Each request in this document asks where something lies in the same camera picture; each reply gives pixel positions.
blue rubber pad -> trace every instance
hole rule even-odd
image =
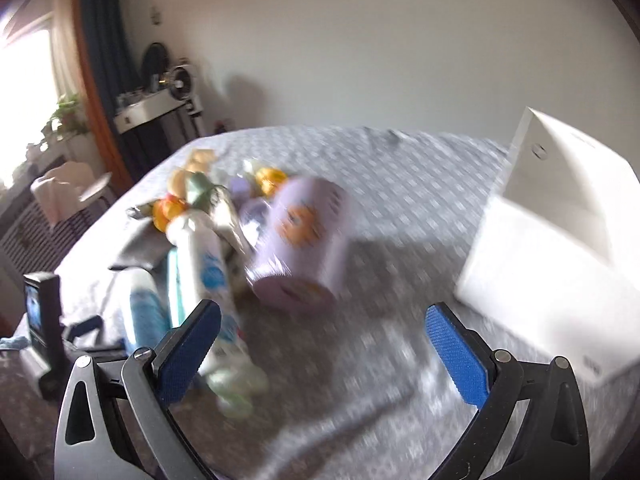
[[[482,408],[489,396],[486,369],[439,306],[427,309],[425,330],[464,401]]]
[[[165,405],[182,400],[198,368],[220,332],[220,307],[209,301],[158,373],[156,394]]]

cardboard box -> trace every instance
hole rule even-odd
[[[640,360],[640,184],[628,162],[528,108],[456,297],[590,383]]]

purple container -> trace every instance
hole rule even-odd
[[[334,306],[344,276],[353,207],[323,178],[296,177],[276,194],[247,277],[266,305],[290,312]]]

bed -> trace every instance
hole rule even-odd
[[[162,195],[168,173],[193,148],[216,150],[218,166],[229,173],[256,156],[321,175],[358,203],[345,287],[332,313],[294,318],[255,298],[238,304],[252,357],[270,377],[255,413],[227,420],[213,395],[197,390],[172,408],[209,465],[251,480],[428,478],[475,412],[424,335],[426,307],[436,301],[447,301],[492,348],[520,360],[550,360],[452,297],[506,150],[449,134],[299,126],[194,140],[118,200],[63,260],[67,320],[98,313],[106,338],[119,337],[114,272],[107,267],[135,222],[124,210]],[[594,478],[640,424],[639,383],[635,367],[600,388],[580,384]],[[505,460],[521,404],[485,474]]]

wall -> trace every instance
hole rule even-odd
[[[209,126],[231,116],[509,142],[529,105],[640,170],[640,46],[610,0],[121,1],[136,59],[163,41],[199,67]]]

